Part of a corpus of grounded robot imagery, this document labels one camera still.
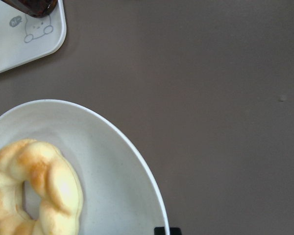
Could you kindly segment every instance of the gray table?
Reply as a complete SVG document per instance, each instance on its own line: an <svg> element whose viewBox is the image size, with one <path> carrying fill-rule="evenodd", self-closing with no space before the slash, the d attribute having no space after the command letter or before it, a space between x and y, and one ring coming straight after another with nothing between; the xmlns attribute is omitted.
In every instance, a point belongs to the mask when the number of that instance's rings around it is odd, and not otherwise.
<svg viewBox="0 0 294 235"><path fill-rule="evenodd" d="M139 149L183 235L294 235L294 1L64 1L55 54L0 74L101 114Z"/></svg>

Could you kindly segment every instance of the cartoon bear drawing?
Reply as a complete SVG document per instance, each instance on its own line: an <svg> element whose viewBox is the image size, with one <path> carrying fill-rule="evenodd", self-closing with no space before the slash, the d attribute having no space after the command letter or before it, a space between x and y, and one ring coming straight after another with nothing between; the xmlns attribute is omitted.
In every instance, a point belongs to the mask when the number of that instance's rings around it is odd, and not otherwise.
<svg viewBox="0 0 294 235"><path fill-rule="evenodd" d="M45 16L43 18L34 18L25 14L25 32L26 36L24 41L29 43L33 39L40 38L46 34L53 32L51 25L51 17Z"/></svg>

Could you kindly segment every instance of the black object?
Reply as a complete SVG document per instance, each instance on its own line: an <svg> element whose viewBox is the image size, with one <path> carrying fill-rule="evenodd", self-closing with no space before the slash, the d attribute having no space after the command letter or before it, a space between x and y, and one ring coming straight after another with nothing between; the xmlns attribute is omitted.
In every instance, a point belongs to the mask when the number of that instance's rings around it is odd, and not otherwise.
<svg viewBox="0 0 294 235"><path fill-rule="evenodd" d="M154 228L154 235L165 235L165 227ZM182 235L180 228L170 228L170 235Z"/></svg>

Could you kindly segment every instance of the twisted donut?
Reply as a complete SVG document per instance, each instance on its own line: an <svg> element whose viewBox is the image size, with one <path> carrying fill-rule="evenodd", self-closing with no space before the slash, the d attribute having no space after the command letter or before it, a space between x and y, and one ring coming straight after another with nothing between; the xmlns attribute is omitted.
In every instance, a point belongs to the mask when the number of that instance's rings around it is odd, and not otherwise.
<svg viewBox="0 0 294 235"><path fill-rule="evenodd" d="M37 220L22 207L26 180L41 197ZM52 144L24 139L0 150L0 235L76 235L82 203L77 174Z"/></svg>

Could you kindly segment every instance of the dark brown drink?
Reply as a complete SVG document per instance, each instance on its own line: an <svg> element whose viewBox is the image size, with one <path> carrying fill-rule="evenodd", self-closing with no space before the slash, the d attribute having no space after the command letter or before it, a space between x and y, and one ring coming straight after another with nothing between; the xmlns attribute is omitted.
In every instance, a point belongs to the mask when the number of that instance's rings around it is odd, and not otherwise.
<svg viewBox="0 0 294 235"><path fill-rule="evenodd" d="M2 0L14 8L36 18L50 14L58 0Z"/></svg>

